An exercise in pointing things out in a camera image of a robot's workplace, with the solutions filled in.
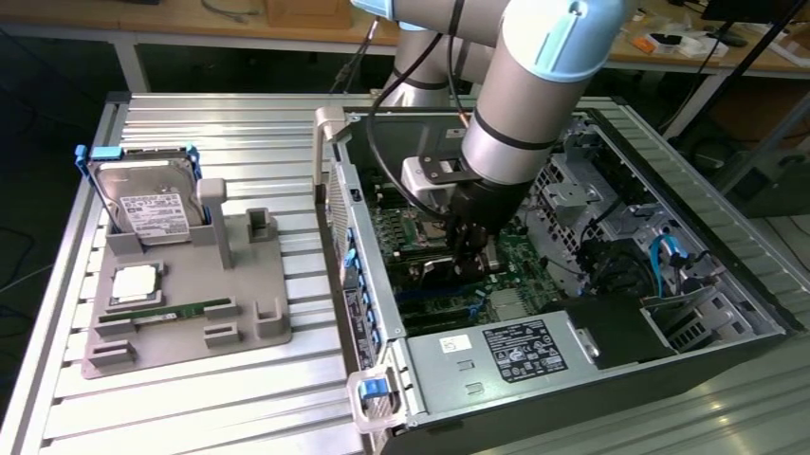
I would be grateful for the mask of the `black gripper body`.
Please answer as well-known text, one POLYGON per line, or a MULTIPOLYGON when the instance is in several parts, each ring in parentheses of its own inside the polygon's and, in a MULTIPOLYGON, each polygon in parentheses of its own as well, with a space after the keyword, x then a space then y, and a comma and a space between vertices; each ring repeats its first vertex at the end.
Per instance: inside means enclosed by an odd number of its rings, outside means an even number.
POLYGON ((527 196, 531 182, 502 185, 480 179, 455 183, 450 202, 448 232, 464 225, 476 225, 487 232, 499 232, 527 196))

